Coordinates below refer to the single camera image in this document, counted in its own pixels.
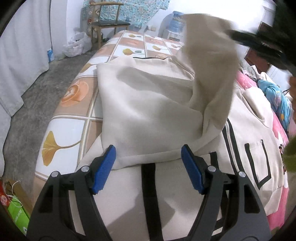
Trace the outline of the person left hand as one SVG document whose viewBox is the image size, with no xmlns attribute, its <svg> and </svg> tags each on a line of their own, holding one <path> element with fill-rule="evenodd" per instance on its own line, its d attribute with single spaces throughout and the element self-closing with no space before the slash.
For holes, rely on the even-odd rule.
<svg viewBox="0 0 296 241">
<path fill-rule="evenodd" d="M 292 97 L 293 104 L 295 104 L 296 100 L 296 77 L 290 77 L 290 95 Z"/>
</svg>

